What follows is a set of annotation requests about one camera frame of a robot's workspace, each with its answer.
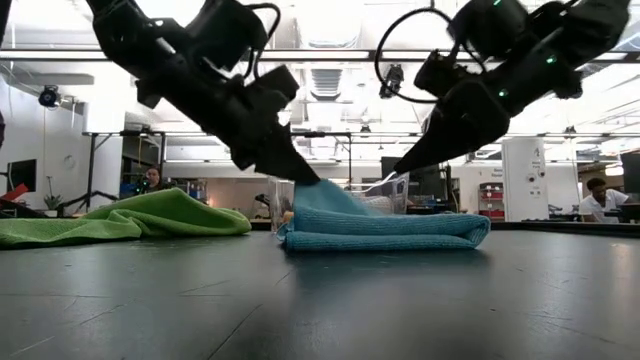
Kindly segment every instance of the microfiber cloth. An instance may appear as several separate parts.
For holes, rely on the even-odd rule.
[[[328,180],[296,184],[288,251],[473,249],[489,233],[480,215],[382,215]]]
[[[158,191],[101,207],[79,219],[2,219],[0,248],[84,245],[141,237],[238,235],[251,231],[244,215],[214,209],[180,189]]]

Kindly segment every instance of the computer monitor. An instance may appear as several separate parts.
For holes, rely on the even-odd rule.
[[[29,192],[36,191],[37,162],[33,160],[16,161],[7,164],[7,192],[24,184]]]
[[[401,158],[382,157],[380,165],[382,178],[393,172],[393,167]],[[432,165],[409,173],[409,196],[433,195],[436,199],[446,198],[446,180],[440,175],[440,166]]]
[[[640,193],[640,154],[620,155],[625,193]]]

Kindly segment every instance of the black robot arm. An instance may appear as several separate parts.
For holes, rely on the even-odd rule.
[[[629,0],[550,2],[531,14],[517,0],[471,0],[447,19],[456,46],[433,52],[414,84],[438,98],[425,134],[399,161],[399,173],[447,161],[496,141],[510,119],[549,92],[582,94],[576,69],[612,49],[629,20]],[[455,62],[460,44],[474,58],[502,61],[471,73]]]
[[[255,165],[257,172],[285,179],[319,180],[295,150],[289,127],[278,122],[298,90],[288,69],[280,66],[249,85],[242,75],[228,78],[221,71],[249,54],[257,75],[257,58],[279,21],[275,5],[207,0],[183,28],[173,19],[149,19],[133,0],[87,3],[105,55],[138,78],[140,103],[153,108],[165,98],[225,143],[242,170]],[[263,8],[278,14],[269,34],[254,13]]]

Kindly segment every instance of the dark table surface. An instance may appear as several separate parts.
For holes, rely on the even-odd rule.
[[[287,256],[267,233],[0,252],[0,359],[639,359],[640,242]]]

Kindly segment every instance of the person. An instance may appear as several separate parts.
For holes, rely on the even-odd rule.
[[[629,202],[629,196],[620,191],[607,189],[606,181],[601,178],[593,178],[587,181],[587,189],[591,195],[582,199],[578,213],[584,222],[597,222],[605,224],[617,224],[618,218],[605,216],[605,212],[612,211],[620,205]]]
[[[145,173],[145,177],[147,178],[147,180],[149,180],[149,187],[146,189],[145,193],[164,189],[164,186],[162,185],[162,179],[160,178],[160,170],[158,170],[157,167],[150,167]]]
[[[4,142],[4,118],[2,117],[2,112],[0,112],[0,149],[2,149],[2,143]]]

